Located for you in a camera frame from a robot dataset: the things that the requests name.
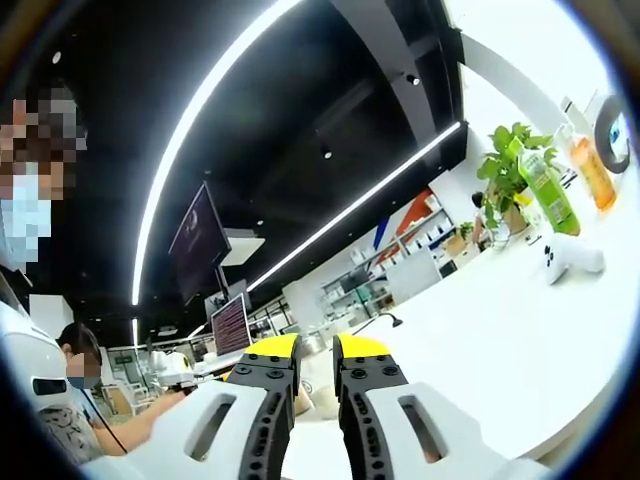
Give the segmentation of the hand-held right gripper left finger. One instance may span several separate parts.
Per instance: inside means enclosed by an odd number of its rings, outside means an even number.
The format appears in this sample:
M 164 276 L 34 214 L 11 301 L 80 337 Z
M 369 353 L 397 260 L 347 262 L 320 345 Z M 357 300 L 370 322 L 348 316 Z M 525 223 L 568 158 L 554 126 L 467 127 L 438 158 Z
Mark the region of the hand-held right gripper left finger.
M 82 467 L 88 479 L 278 479 L 300 386 L 297 334 L 251 345 L 223 381 L 200 383 L 124 456 Z

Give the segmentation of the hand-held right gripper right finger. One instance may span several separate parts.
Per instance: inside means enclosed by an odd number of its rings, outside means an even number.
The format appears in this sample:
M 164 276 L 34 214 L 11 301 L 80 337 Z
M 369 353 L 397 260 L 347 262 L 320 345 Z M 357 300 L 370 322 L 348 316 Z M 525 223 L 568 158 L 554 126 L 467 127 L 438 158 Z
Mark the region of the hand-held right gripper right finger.
M 381 342 L 333 338 L 338 422 L 355 479 L 547 479 L 548 467 L 484 443 L 476 419 L 411 383 Z

